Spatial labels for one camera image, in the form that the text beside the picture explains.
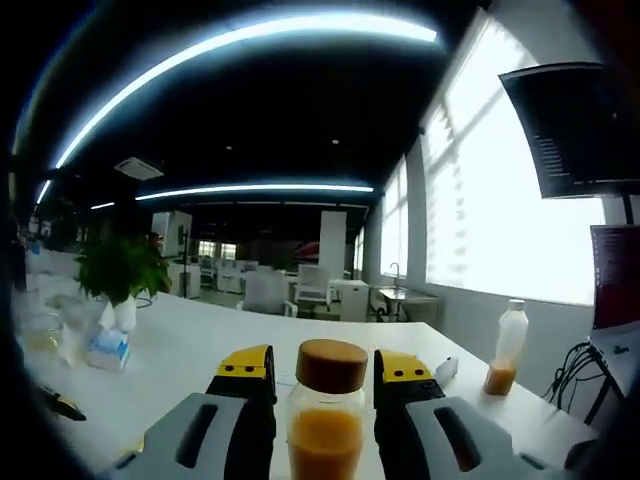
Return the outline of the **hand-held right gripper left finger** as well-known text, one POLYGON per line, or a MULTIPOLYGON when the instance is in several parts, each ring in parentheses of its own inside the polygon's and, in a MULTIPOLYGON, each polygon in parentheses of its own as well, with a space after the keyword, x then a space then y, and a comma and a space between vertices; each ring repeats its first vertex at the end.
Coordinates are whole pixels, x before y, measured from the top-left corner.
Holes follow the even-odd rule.
POLYGON ((276 437, 270 345, 225 358, 207 390, 153 424, 104 479, 267 479, 276 437))

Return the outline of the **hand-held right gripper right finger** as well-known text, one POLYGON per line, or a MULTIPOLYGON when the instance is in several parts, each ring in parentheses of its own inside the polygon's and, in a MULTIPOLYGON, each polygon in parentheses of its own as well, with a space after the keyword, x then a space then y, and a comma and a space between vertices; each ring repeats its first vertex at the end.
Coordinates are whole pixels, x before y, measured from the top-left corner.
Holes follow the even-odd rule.
POLYGON ((513 449, 511 435, 447 396, 417 357, 374 353, 374 436, 387 479, 563 479, 513 449))

